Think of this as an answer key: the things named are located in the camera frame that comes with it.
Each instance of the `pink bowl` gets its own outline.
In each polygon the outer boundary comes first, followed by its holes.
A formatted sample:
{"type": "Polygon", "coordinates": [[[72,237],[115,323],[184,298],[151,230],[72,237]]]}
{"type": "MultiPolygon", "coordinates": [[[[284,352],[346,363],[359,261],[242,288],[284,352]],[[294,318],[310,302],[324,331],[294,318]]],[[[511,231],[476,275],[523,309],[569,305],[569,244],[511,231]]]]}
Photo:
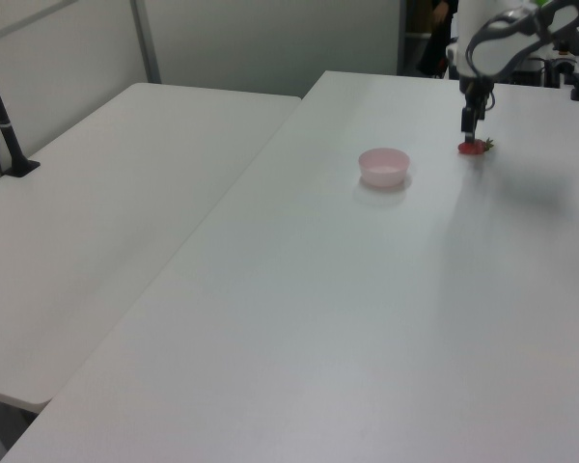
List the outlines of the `pink bowl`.
{"type": "Polygon", "coordinates": [[[386,188],[405,180],[409,156],[392,148],[376,148],[363,152],[358,158],[363,180],[373,186],[386,188]]]}

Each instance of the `white table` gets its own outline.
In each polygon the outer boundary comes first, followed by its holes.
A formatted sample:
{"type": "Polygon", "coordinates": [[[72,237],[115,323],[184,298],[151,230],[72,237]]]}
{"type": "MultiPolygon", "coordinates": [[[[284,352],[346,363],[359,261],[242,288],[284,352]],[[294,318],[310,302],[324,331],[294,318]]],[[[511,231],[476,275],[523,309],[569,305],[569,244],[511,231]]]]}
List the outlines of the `white table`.
{"type": "Polygon", "coordinates": [[[4,463],[579,463],[579,104],[496,95],[326,73],[4,463]]]}
{"type": "Polygon", "coordinates": [[[0,400],[39,411],[299,102],[138,84],[0,179],[0,400]]]}

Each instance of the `person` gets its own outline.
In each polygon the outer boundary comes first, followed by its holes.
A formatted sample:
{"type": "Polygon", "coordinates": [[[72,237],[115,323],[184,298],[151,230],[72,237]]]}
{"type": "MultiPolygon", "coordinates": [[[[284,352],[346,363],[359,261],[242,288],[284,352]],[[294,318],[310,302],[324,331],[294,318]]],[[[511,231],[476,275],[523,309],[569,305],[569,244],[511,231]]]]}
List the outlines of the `person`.
{"type": "Polygon", "coordinates": [[[448,67],[446,47],[451,42],[451,24],[458,3],[458,0],[431,0],[433,7],[431,37],[417,65],[418,71],[424,75],[442,77],[446,72],[448,67]]]}

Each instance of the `white wall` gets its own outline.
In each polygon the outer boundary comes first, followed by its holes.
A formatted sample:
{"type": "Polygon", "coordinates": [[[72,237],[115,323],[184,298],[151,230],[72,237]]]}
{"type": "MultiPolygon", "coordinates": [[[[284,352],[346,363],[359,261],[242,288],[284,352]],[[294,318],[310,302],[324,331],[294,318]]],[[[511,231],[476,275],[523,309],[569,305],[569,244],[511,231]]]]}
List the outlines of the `white wall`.
{"type": "Polygon", "coordinates": [[[0,39],[0,93],[26,155],[145,81],[129,0],[78,0],[0,39]]]}
{"type": "Polygon", "coordinates": [[[140,3],[165,84],[304,96],[328,69],[398,71],[404,0],[140,3]]]}

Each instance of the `strawberry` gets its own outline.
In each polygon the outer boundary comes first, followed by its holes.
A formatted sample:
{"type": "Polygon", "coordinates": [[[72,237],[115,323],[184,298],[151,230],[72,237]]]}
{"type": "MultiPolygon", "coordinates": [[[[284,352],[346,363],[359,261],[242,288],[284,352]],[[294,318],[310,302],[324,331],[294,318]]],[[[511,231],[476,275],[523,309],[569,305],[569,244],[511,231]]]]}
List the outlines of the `strawberry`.
{"type": "Polygon", "coordinates": [[[474,143],[461,143],[458,146],[459,154],[477,155],[484,154],[493,148],[493,140],[486,139],[486,142],[476,139],[474,143]]]}

